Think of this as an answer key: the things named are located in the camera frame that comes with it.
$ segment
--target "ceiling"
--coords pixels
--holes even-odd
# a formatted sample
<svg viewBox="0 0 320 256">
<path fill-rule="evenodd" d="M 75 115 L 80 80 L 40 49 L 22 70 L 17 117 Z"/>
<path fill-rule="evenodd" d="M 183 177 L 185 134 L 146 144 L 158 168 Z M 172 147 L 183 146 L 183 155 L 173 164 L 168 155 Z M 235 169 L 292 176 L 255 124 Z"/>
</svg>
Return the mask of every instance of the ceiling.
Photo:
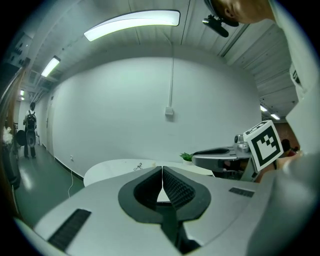
<svg viewBox="0 0 320 256">
<path fill-rule="evenodd" d="M 92 42 L 84 36 L 85 31 L 112 17 L 154 9 L 179 10 L 180 24 L 128 28 Z M 94 54 L 128 45 L 168 44 L 169 39 L 174 45 L 202 49 L 252 73 L 260 102 L 282 118 L 298 101 L 289 76 L 286 38 L 269 20 L 239 27 L 226 25 L 229 37 L 224 38 L 202 24 L 210 14 L 202 0 L 57 0 L 45 10 L 28 51 L 33 71 L 25 83 L 26 88 L 33 86 L 38 96 L 42 87 L 49 90 L 70 67 Z M 50 78 L 41 79 L 40 73 L 54 55 L 61 63 Z"/>
</svg>

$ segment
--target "fluorescent light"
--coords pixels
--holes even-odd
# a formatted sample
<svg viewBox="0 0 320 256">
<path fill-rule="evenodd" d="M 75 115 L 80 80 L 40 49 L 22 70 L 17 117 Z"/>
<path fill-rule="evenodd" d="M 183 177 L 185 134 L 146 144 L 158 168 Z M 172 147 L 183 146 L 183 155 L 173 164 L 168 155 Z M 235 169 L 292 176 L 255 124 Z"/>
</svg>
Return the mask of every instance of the fluorescent light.
<svg viewBox="0 0 320 256">
<path fill-rule="evenodd" d="M 271 114 L 271 116 L 272 116 L 275 120 L 280 120 L 279 116 L 277 116 L 276 114 Z"/>
<path fill-rule="evenodd" d="M 261 105 L 260 105 L 260 109 L 261 109 L 262 112 L 268 111 L 265 107 L 263 107 L 263 106 L 261 106 Z"/>
<path fill-rule="evenodd" d="M 145 10 L 109 19 L 84 33 L 91 42 L 110 33 L 133 27 L 150 25 L 178 26 L 180 12 L 177 10 Z"/>
<path fill-rule="evenodd" d="M 59 64 L 61 60 L 57 56 L 53 56 L 52 60 L 46 65 L 44 71 L 42 72 L 41 76 L 45 78 L 50 74 L 50 72 Z"/>
</svg>

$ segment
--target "black bag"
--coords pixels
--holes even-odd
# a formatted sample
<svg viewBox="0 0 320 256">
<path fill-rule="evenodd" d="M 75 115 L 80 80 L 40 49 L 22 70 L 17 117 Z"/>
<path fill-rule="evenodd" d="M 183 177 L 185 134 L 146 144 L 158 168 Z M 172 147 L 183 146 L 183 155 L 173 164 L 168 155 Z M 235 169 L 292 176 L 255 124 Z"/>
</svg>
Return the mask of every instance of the black bag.
<svg viewBox="0 0 320 256">
<path fill-rule="evenodd" d="M 29 110 L 29 114 L 27 115 L 26 117 L 26 129 L 28 131 L 34 131 L 36 129 L 36 122 L 37 122 L 37 119 L 36 119 L 36 112 L 33 112 L 31 114 L 30 110 Z"/>
</svg>

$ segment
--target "round table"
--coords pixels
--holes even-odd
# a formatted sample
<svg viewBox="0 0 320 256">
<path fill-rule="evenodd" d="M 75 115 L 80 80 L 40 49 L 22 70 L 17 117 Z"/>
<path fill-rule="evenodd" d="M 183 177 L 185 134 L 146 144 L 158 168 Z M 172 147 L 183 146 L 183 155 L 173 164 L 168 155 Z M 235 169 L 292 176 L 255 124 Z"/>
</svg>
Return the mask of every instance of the round table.
<svg viewBox="0 0 320 256">
<path fill-rule="evenodd" d="M 98 163 L 91 167 L 84 175 L 83 183 L 87 187 L 92 183 L 96 183 L 102 180 L 110 179 L 116 176 L 127 174 L 130 172 L 138 172 L 141 170 L 138 165 L 141 163 L 142 169 L 157 167 L 157 166 L 168 166 L 177 167 L 189 172 L 214 176 L 211 170 L 204 169 L 195 165 L 187 165 L 178 162 L 169 161 L 158 161 L 158 160 L 147 160 L 147 159 L 116 159 Z M 169 202 L 168 196 L 162 188 L 159 193 L 158 202 Z"/>
</svg>

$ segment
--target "wall outlet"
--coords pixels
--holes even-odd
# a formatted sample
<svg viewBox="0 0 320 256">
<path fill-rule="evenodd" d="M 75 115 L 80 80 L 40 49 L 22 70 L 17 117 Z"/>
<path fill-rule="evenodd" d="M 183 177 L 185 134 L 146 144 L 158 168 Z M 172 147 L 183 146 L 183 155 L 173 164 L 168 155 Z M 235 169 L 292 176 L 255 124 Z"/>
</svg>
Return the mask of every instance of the wall outlet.
<svg viewBox="0 0 320 256">
<path fill-rule="evenodd" d="M 164 114 L 167 116 L 167 117 L 170 117 L 170 116 L 173 116 L 174 115 L 174 109 L 170 106 L 167 106 L 165 108 L 165 112 Z"/>
</svg>

